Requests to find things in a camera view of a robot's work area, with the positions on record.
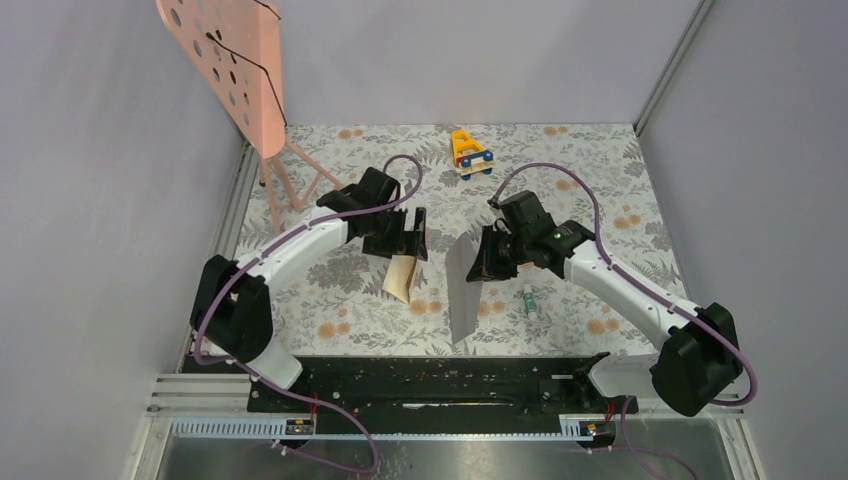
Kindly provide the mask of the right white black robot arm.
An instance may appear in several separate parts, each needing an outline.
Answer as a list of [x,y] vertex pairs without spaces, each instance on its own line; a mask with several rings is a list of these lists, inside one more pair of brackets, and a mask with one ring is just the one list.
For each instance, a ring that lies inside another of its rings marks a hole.
[[532,192],[515,194],[499,208],[498,222],[482,230],[467,282],[509,280],[531,263],[598,297],[658,351],[604,356],[573,386],[579,407],[597,412],[613,397],[658,398],[694,417],[720,404],[720,394],[743,372],[735,321],[725,307],[702,307],[661,289],[604,253],[597,235],[580,223],[555,223]]

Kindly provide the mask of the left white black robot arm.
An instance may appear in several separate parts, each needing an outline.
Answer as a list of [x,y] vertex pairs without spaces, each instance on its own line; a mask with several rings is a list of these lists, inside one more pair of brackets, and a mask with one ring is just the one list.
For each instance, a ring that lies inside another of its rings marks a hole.
[[355,239],[362,251],[391,259],[425,261],[425,208],[407,221],[398,180],[369,167],[357,183],[321,196],[304,219],[258,250],[231,260],[210,258],[202,270],[190,317],[198,342],[273,383],[272,398],[288,411],[309,401],[310,385],[301,362],[274,338],[272,298],[314,264]]

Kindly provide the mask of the grey lavender envelope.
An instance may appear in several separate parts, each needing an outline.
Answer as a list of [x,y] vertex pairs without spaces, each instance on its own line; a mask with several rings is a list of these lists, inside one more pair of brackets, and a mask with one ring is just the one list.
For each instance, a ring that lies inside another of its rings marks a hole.
[[482,283],[466,280],[475,257],[476,249],[467,232],[457,238],[445,256],[448,312],[453,344],[473,334],[478,326]]

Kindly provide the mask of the beige lined letter paper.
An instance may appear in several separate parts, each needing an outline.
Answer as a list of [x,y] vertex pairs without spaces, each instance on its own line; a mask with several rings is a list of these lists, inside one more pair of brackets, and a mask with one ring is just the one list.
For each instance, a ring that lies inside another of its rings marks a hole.
[[414,256],[392,256],[384,276],[382,290],[404,304],[410,303],[410,290],[415,281],[418,259]]

